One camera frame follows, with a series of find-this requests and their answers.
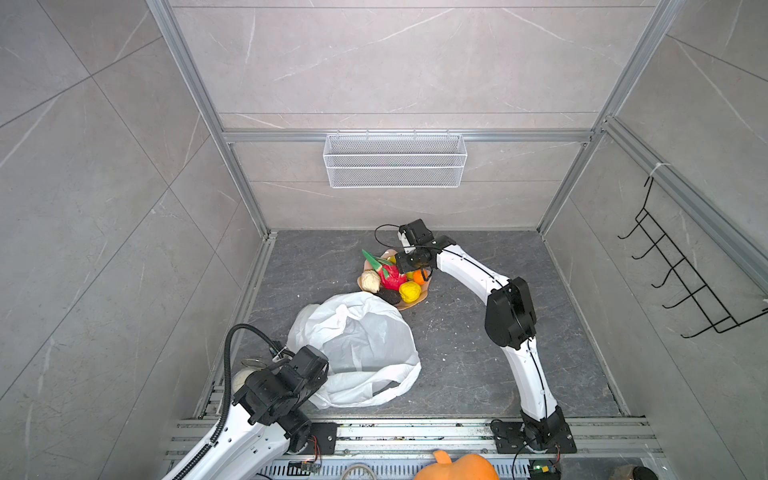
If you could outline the orange fruit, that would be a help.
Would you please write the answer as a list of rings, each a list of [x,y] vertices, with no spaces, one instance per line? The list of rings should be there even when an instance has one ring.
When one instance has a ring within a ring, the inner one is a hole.
[[[418,270],[412,274],[412,280],[418,285],[424,285],[428,282],[428,273],[425,270]]]

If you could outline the pink dragon fruit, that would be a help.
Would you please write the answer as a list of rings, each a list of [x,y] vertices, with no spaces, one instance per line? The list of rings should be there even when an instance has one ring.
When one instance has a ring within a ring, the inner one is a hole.
[[[381,289],[397,290],[399,286],[408,281],[405,274],[401,273],[398,267],[384,257],[376,257],[366,250],[362,251],[365,258],[364,269],[375,270],[381,279]]]

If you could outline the yellow lemon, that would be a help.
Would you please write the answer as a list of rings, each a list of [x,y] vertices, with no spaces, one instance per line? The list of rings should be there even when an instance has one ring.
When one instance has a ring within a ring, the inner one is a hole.
[[[422,287],[414,281],[407,281],[399,286],[398,291],[404,303],[412,304],[419,300],[422,294]]]

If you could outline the white plastic bag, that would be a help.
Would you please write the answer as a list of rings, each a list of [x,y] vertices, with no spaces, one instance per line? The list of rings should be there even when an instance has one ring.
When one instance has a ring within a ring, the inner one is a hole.
[[[310,398],[318,409],[368,408],[409,392],[422,371],[410,326],[397,308],[368,292],[335,295],[297,315],[287,347],[312,346],[329,361]]]

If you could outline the dark brown avocado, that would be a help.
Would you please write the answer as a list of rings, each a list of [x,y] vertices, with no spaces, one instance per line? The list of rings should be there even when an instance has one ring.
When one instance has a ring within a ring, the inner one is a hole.
[[[396,306],[402,302],[402,297],[397,290],[380,289],[376,295],[388,304]]]

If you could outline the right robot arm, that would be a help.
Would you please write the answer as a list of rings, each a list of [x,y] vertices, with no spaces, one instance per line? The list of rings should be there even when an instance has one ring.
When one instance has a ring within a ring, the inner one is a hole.
[[[527,282],[508,278],[471,257],[448,236],[434,236],[421,219],[398,227],[402,273],[439,270],[477,295],[486,306],[484,328],[502,349],[519,391],[523,446],[545,452],[566,434],[568,424],[551,393],[536,342],[537,316]]]

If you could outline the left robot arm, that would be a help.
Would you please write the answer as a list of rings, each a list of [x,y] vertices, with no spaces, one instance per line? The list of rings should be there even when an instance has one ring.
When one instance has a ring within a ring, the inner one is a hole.
[[[276,371],[252,372],[216,425],[165,475],[167,479],[250,479],[264,466],[311,443],[301,406],[328,377],[327,357],[302,347]]]

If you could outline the pink scalloped bowl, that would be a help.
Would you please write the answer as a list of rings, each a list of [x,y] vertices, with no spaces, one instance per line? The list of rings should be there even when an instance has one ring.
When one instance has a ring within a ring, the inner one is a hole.
[[[403,276],[394,276],[393,280],[384,280],[388,265],[395,267],[394,249],[386,250],[381,256],[364,254],[362,273],[357,278],[358,287],[365,292],[377,295],[395,306],[406,310],[427,298],[431,282],[431,271],[422,269]]]

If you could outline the grey round alarm clock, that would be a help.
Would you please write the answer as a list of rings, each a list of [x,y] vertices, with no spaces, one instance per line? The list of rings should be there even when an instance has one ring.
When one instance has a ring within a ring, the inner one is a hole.
[[[254,368],[243,368],[239,370],[233,377],[231,381],[231,393],[232,395],[235,395],[244,385],[247,380],[247,378],[256,372],[256,369]]]

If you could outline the orange pumpkin toy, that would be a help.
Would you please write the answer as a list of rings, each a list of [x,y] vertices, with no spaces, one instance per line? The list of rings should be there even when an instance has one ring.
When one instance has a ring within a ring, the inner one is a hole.
[[[467,454],[453,461],[442,450],[433,453],[434,462],[422,468],[414,480],[499,480],[493,465],[477,454]]]

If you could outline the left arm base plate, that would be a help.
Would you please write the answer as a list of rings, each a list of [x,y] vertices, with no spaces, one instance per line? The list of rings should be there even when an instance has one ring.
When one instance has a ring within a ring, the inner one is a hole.
[[[337,443],[338,428],[339,424],[334,422],[312,423],[309,436],[298,454],[314,456],[315,450],[319,449],[319,454],[323,457],[333,455]]]

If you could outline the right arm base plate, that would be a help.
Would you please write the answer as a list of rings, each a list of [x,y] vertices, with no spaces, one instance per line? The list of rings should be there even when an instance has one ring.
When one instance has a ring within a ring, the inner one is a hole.
[[[494,419],[490,429],[499,454],[574,454],[578,451],[570,426],[538,425],[536,422],[507,422]]]

